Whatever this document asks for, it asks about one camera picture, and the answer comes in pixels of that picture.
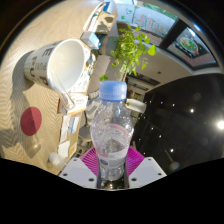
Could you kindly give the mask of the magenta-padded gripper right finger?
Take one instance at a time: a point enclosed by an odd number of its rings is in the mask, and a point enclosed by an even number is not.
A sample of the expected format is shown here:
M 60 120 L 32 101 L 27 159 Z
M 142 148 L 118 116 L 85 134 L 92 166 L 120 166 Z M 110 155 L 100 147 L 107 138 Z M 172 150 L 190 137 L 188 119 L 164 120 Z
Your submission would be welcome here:
M 153 157 L 144 157 L 132 147 L 126 157 L 126 174 L 130 189 L 143 187 L 166 176 Z

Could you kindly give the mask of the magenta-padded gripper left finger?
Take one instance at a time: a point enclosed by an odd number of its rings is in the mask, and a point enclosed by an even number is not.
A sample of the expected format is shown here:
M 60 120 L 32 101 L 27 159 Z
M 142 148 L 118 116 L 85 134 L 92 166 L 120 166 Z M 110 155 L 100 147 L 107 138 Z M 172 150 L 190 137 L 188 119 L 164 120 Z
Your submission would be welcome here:
M 84 188 L 96 189 L 99 174 L 98 158 L 94 148 L 79 158 L 72 158 L 60 177 Z

